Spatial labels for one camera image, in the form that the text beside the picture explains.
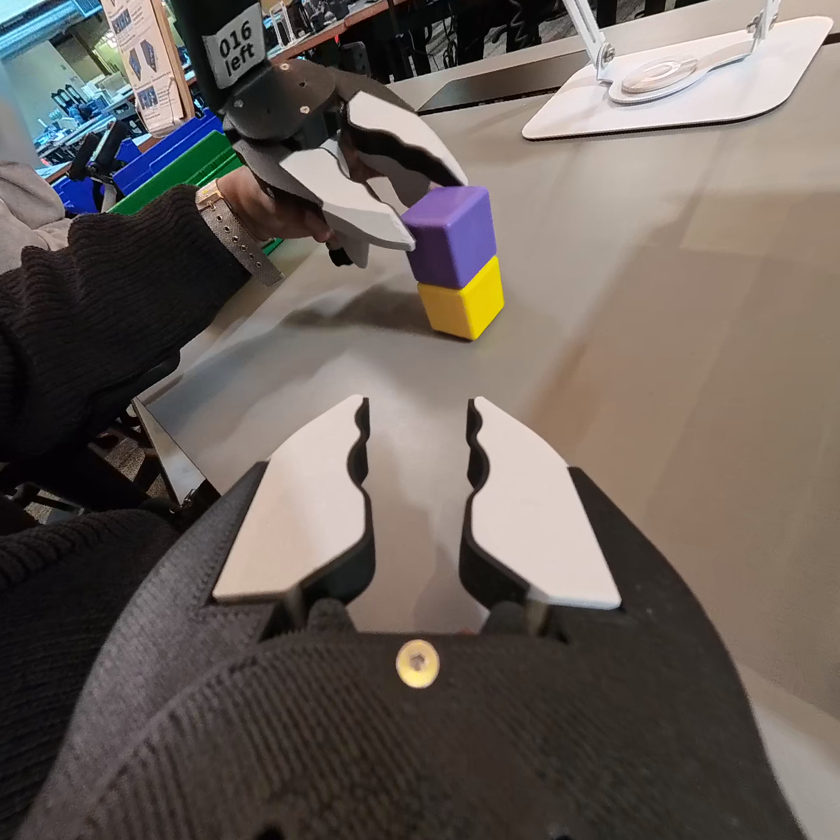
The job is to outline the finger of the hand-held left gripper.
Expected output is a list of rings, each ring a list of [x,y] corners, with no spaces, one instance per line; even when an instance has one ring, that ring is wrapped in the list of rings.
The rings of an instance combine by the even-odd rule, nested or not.
[[[341,141],[351,171],[386,178],[400,203],[411,207],[432,186],[467,186],[463,168],[414,111],[368,92],[346,103]]]
[[[356,248],[415,249],[415,238],[396,211],[365,184],[351,180],[330,150],[293,152],[279,163],[279,172],[284,189],[317,204],[343,241]]]

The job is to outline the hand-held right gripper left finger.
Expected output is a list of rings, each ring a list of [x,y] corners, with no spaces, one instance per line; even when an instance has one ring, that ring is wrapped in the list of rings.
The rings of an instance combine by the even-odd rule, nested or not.
[[[283,605],[302,624],[321,599],[352,603],[375,576],[370,401],[348,396],[289,436],[259,484],[213,588],[223,605]]]

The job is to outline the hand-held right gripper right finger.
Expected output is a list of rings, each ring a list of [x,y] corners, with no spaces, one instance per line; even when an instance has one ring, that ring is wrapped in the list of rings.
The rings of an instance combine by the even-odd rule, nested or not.
[[[484,396],[468,402],[465,439],[465,591],[488,612],[519,605],[532,624],[562,609],[622,616],[622,596],[562,455]]]

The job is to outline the purple cube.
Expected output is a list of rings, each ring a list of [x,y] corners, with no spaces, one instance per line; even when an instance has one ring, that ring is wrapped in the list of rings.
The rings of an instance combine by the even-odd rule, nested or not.
[[[407,258],[419,283],[463,289],[497,253],[490,194],[482,185],[436,187],[401,219],[415,239]]]

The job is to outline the green plastic bin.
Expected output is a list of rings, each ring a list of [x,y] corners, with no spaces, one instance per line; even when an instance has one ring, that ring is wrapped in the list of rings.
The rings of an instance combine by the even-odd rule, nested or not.
[[[120,215],[136,214],[156,197],[178,185],[205,186],[243,165],[231,143],[223,133],[198,132],[183,142],[153,156],[144,153],[133,164],[139,164],[136,174],[117,178],[123,194],[108,212]]]

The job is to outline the yellow cube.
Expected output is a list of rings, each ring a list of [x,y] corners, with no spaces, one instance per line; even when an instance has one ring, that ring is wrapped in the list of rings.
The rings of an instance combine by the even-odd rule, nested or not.
[[[416,288],[431,329],[462,340],[476,340],[505,306],[495,255],[460,289],[422,282]]]

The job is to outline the person's left forearm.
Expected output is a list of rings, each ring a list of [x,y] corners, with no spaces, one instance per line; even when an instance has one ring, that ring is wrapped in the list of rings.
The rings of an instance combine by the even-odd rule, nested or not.
[[[87,442],[247,282],[178,185],[134,215],[79,217],[2,275],[2,462]]]

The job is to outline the person's left hand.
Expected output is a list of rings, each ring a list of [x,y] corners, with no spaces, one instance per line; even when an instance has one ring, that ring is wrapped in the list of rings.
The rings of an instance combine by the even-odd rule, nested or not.
[[[297,196],[270,197],[254,174],[241,166],[217,179],[217,190],[242,226],[261,241],[312,238],[326,244],[333,231],[318,209]]]

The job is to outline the silver wristwatch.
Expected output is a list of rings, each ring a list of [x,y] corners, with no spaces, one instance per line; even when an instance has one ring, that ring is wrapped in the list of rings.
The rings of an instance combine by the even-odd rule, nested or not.
[[[212,180],[198,188],[196,209],[222,246],[237,260],[250,277],[266,287],[279,285],[283,273],[266,255],[263,243],[241,223]]]

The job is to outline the blue plastic bin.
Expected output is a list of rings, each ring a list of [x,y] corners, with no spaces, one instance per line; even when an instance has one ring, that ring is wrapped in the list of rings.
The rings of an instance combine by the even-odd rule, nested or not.
[[[124,166],[113,175],[118,194],[127,196],[135,192],[152,176],[158,175],[167,165],[213,132],[223,132],[222,122],[210,111],[205,111],[201,118],[194,118],[183,124],[158,140],[147,151],[142,152],[133,140],[123,141],[116,161],[124,163]],[[66,212],[71,215],[96,213],[98,210],[95,198],[104,195],[104,188],[96,186],[89,177],[84,181],[74,182],[68,175],[63,175],[53,182],[52,186]]]

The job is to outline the wooden instruction board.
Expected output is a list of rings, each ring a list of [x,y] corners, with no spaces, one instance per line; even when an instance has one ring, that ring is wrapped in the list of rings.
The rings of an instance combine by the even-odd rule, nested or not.
[[[195,117],[165,5],[162,1],[101,1],[130,79],[143,125],[160,140]]]

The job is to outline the person's black clothing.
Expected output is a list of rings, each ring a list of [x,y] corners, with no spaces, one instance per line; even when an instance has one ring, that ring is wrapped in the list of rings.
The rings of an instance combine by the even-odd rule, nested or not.
[[[46,781],[112,626],[179,535],[144,509],[51,525],[2,509],[1,838]]]

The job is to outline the white document stand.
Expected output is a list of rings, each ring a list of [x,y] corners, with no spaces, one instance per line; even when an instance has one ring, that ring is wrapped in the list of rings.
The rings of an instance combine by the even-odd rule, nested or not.
[[[524,125],[527,141],[738,123],[785,103],[834,21],[778,23],[764,2],[745,29],[619,55],[586,2],[564,2],[589,63]]]

